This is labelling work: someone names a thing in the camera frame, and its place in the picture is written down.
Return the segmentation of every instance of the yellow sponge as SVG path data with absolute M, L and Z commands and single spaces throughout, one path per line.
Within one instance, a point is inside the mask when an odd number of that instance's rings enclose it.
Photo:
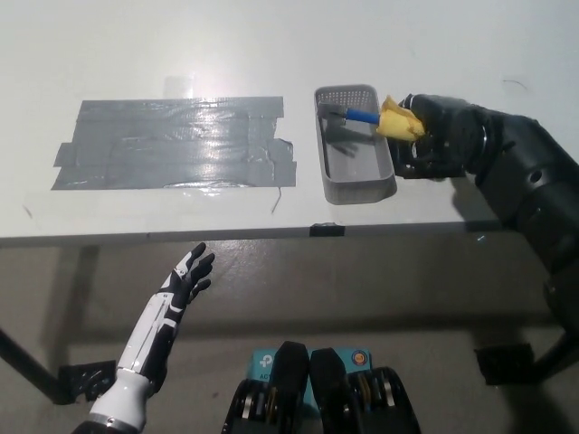
M 376 131 L 382 136 L 413 142 L 424 136 L 424 125 L 409 109 L 400 107 L 388 95 L 382 104 Z

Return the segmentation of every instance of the blue brush handle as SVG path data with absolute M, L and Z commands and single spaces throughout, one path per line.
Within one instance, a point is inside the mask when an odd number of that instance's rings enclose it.
M 366 124 L 380 125 L 379 113 L 368 113 L 367 111 L 355 110 L 353 108 L 346 110 L 346 119 L 357 120 L 358 122 L 365 122 Z

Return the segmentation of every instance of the table bracket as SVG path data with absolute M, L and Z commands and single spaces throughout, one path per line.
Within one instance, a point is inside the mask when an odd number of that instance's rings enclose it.
M 0 357 L 54 404 L 72 404 L 84 394 L 87 401 L 96 400 L 115 381 L 114 360 L 62 366 L 58 377 L 49 373 L 4 330 L 0 329 Z
M 579 361 L 579 339 L 565 332 L 538 360 L 530 344 L 491 346 L 475 352 L 487 385 L 532 384 Z

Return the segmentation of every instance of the blue box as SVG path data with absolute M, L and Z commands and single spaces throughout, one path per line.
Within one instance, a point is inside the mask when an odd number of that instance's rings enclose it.
M 372 369 L 372 358 L 370 352 L 365 348 L 334 348 L 337 355 L 340 356 L 347 373 L 355 373 L 358 371 L 365 371 Z M 247 378 L 252 380 L 261 380 L 268 382 L 270 380 L 271 366 L 273 365 L 273 357 L 277 353 L 277 349 L 256 350 L 253 352 L 250 360 Z M 311 383 L 308 379 L 308 387 L 304 394 L 304 417 L 318 418 L 319 410 L 316 400 L 314 399 L 314 392 L 311 390 Z

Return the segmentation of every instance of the robotic hand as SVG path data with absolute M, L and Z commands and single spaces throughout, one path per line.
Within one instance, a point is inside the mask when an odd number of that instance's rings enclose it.
M 213 269 L 214 254 L 197 261 L 201 243 L 176 265 L 161 289 L 149 299 L 128 339 L 117 367 L 117 380 L 92 406 L 89 420 L 73 434 L 136 434 L 146 422 L 147 399 L 166 377 L 166 362 L 187 305 L 209 288 L 205 278 Z

